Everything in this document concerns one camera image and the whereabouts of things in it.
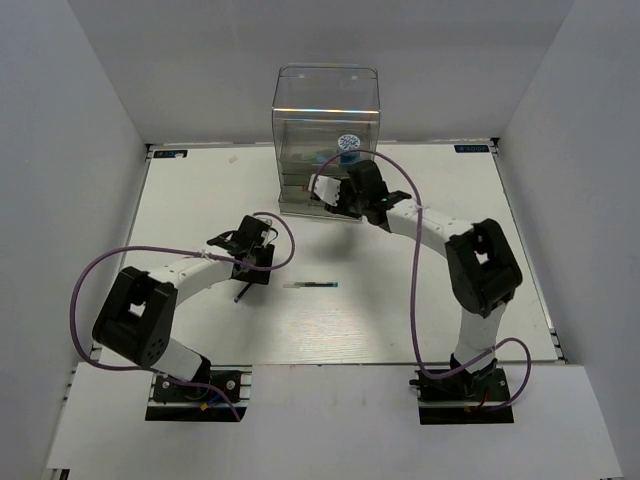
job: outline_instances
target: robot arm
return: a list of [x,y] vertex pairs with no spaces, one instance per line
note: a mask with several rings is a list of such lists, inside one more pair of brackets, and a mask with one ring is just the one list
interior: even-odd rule
[[[389,192],[377,165],[364,160],[351,165],[347,179],[318,176],[309,189],[325,203],[325,210],[368,223],[415,240],[418,209],[422,208],[421,243],[448,263],[453,293],[462,307],[460,336],[451,368],[466,363],[496,342],[506,304],[522,283],[522,273],[497,222],[472,224],[429,207],[420,207],[405,192]],[[465,371],[464,390],[490,375],[495,355],[488,355]]]
[[[270,223],[245,216],[236,231],[209,240],[206,253],[231,255],[259,267],[272,265]],[[136,365],[184,381],[209,383],[211,362],[171,338],[173,313],[198,292],[225,280],[267,285],[270,272],[209,258],[183,258],[150,271],[126,267],[93,327],[93,339]]]

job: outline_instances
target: round sticker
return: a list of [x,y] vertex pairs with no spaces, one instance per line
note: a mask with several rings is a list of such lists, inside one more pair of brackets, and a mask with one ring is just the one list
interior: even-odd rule
[[338,139],[338,147],[340,150],[356,150],[360,148],[360,139],[352,133],[347,133]]

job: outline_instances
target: transparent box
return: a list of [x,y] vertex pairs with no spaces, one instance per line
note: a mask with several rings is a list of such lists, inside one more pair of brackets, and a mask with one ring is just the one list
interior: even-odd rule
[[[358,65],[282,67],[273,99],[272,126],[280,212],[330,216],[321,202],[310,200],[309,178],[338,152],[376,149],[380,130],[378,73]],[[344,178],[348,165],[368,158],[364,153],[342,155],[323,174]]]

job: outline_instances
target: gray wall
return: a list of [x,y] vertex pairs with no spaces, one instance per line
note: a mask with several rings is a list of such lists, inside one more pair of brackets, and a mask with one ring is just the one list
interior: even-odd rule
[[640,479],[640,4],[576,2],[501,141],[500,171],[570,360]]
[[[73,283],[124,241],[144,174],[142,141],[65,0],[0,1],[0,145],[1,476],[33,479],[77,362]],[[113,267],[85,290],[87,340]]]
[[572,0],[70,0],[145,142],[268,141],[278,68],[380,72],[381,138],[500,135]]

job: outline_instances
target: purple cable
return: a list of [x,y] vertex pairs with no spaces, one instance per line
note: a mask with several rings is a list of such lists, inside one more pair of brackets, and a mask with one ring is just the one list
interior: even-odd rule
[[[325,169],[325,167],[327,165],[329,165],[331,162],[333,162],[335,159],[337,159],[338,157],[340,157],[341,155],[343,155],[345,153],[355,153],[355,152],[368,153],[370,155],[380,157],[383,160],[386,160],[387,162],[389,162],[391,165],[393,165],[396,168],[396,170],[398,170],[400,172],[400,174],[409,183],[409,186],[413,190],[413,194],[415,196],[416,203],[419,206],[422,206],[422,198],[420,197],[420,192],[418,191],[418,187],[413,182],[413,180],[411,180],[411,177],[409,177],[409,174],[405,171],[405,169],[402,168],[394,160],[392,160],[391,158],[387,157],[386,155],[384,155],[382,153],[379,153],[379,152],[374,152],[372,150],[365,150],[365,149],[347,150],[347,151],[344,151],[344,152],[337,153],[333,157],[329,158],[322,165],[320,165],[320,167],[318,168],[318,171],[316,172],[316,176],[313,178],[313,183],[311,184],[311,192],[313,193],[315,191],[316,182],[318,181],[318,175],[320,175],[322,173],[322,171]],[[518,398],[522,394],[522,392],[524,391],[524,388],[526,387],[527,383],[529,382],[529,377],[531,375],[531,352],[529,351],[529,348],[526,346],[526,344],[522,340],[520,340],[518,338],[515,338],[515,337],[505,338],[504,340],[499,342],[495,347],[485,350],[480,355],[472,358],[468,362],[466,362],[466,363],[464,363],[464,364],[462,364],[459,367],[456,367],[454,369],[447,370],[444,373],[431,373],[431,372],[429,372],[427,370],[427,367],[425,366],[425,364],[422,361],[422,356],[420,355],[420,347],[418,345],[418,332],[417,332],[417,328],[416,328],[416,298],[417,298],[417,290],[418,290],[418,266],[419,266],[419,258],[420,258],[420,247],[422,246],[422,228],[421,228],[421,226],[422,226],[422,208],[418,208],[418,219],[417,219],[417,228],[416,228],[416,243],[415,243],[415,248],[413,250],[413,262],[412,262],[412,265],[411,265],[411,293],[410,293],[410,297],[409,297],[409,318],[410,318],[410,322],[411,322],[411,341],[413,343],[413,352],[414,352],[414,354],[416,356],[416,363],[418,364],[418,367],[420,368],[420,372],[425,377],[427,377],[427,378],[429,378],[431,380],[441,380],[443,378],[448,378],[448,377],[451,377],[453,375],[456,375],[456,374],[462,372],[467,367],[470,367],[471,365],[473,365],[477,361],[483,359],[487,355],[490,355],[492,352],[494,352],[498,348],[502,347],[504,344],[509,343],[509,342],[515,342],[515,343],[519,344],[525,351],[525,355],[527,357],[527,372],[525,374],[525,377],[524,377],[524,380],[522,382],[522,385],[520,386],[518,391],[509,400],[507,400],[506,402],[501,403],[500,405],[497,405],[495,407],[491,407],[492,410],[497,410],[497,409],[500,409],[500,408],[504,408],[504,407],[510,405],[516,398]]]
[[[293,233],[291,232],[289,225],[287,225],[285,221],[282,218],[280,218],[278,215],[275,215],[270,212],[255,212],[253,215],[254,216],[261,215],[261,216],[275,218],[278,222],[282,224],[282,226],[287,231],[287,234],[289,235],[289,240],[291,241],[291,253],[289,254],[289,257],[284,262],[271,267],[258,267],[250,263],[243,262],[241,260],[236,260],[235,258],[232,258],[232,257],[225,257],[222,255],[216,255],[214,253],[202,254],[202,252],[196,252],[192,250],[181,250],[181,249],[165,248],[165,247],[151,247],[146,245],[140,245],[140,246],[134,245],[129,247],[114,248],[113,250],[109,250],[108,252],[105,252],[102,255],[93,259],[93,261],[85,267],[85,269],[82,271],[82,273],[78,277],[78,280],[76,281],[76,284],[73,287],[73,292],[71,293],[71,301],[69,305],[69,329],[71,331],[71,341],[73,342],[73,346],[78,352],[78,355],[80,355],[80,358],[82,358],[85,362],[87,362],[89,365],[93,367],[100,368],[102,370],[108,370],[111,372],[131,372],[131,371],[137,371],[137,370],[144,370],[144,371],[149,371],[153,373],[159,373],[153,369],[147,370],[140,367],[133,367],[133,366],[121,367],[121,366],[115,366],[115,365],[105,365],[93,360],[87,354],[87,352],[84,351],[80,343],[80,338],[78,337],[78,327],[76,322],[78,296],[80,295],[80,288],[82,287],[82,284],[84,283],[85,279],[87,278],[91,270],[93,270],[96,267],[96,265],[98,265],[103,260],[106,260],[107,258],[112,257],[113,255],[117,255],[119,253],[132,252],[132,251],[171,253],[175,255],[182,255],[185,257],[207,257],[212,260],[218,260],[220,262],[234,263],[236,265],[240,265],[241,267],[249,268],[251,270],[257,270],[260,272],[270,272],[272,270],[277,270],[279,268],[282,268],[288,265],[293,259],[293,255],[296,251],[296,242],[293,238]],[[231,410],[233,411],[234,416],[238,421],[240,421],[240,416],[238,415],[238,412],[236,411],[235,407],[233,406],[231,401],[228,399],[228,397],[219,388],[216,388],[213,385],[206,385],[204,383],[184,382],[182,380],[178,380],[173,377],[168,377],[168,380],[176,385],[187,386],[187,387],[197,387],[197,388],[208,388],[209,390],[213,390],[214,392],[218,393],[220,397],[231,407]]]

